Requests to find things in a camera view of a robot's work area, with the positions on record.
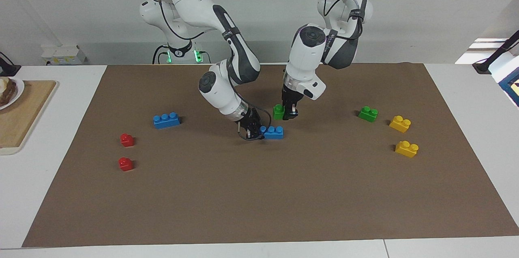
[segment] bread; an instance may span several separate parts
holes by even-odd
[[[8,77],[0,77],[0,107],[7,105],[15,94],[16,83]]]

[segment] plate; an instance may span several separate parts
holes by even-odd
[[[22,95],[22,93],[24,92],[24,88],[26,87],[26,85],[24,84],[24,81],[22,81],[21,79],[17,79],[16,77],[9,77],[9,78],[16,84],[15,95],[13,95],[13,97],[11,98],[9,103],[7,103],[7,105],[0,107],[0,110],[11,106]]]

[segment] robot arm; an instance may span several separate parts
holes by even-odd
[[[199,82],[202,96],[231,121],[247,131],[246,139],[261,138],[260,117],[236,92],[234,86],[256,80],[260,74],[260,63],[249,49],[241,32],[228,12],[212,0],[157,0],[161,14],[168,11],[163,2],[174,5],[180,18],[194,27],[210,27],[219,30],[228,42],[232,56],[211,66]]]
[[[168,22],[171,22],[170,26],[173,31],[182,37],[187,37],[187,24],[179,20],[180,16],[176,12],[174,5],[168,3],[165,4],[164,8],[166,9],[165,17]],[[158,27],[164,32],[167,39],[167,47],[170,53],[175,56],[176,61],[189,62],[192,60],[192,57],[187,56],[187,54],[193,48],[193,42],[179,38],[179,36],[174,34],[173,31],[167,27],[158,2],[153,0],[143,2],[141,4],[140,13],[146,23]]]
[[[317,9],[326,28],[308,24],[296,33],[283,79],[284,120],[298,116],[297,102],[304,96],[316,100],[326,89],[315,74],[321,62],[335,69],[350,66],[362,24],[371,17],[372,8],[368,0],[319,0]],[[315,36],[321,38],[315,42],[317,45],[308,44]]]

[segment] red lego brick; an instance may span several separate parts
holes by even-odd
[[[133,162],[128,158],[119,159],[119,168],[124,172],[133,170]]]
[[[131,147],[133,146],[134,139],[129,134],[122,134],[121,135],[121,144],[124,145],[124,147]]]

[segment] cutting board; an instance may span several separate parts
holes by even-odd
[[[24,93],[0,110],[0,155],[17,153],[58,86],[57,81],[24,81]]]

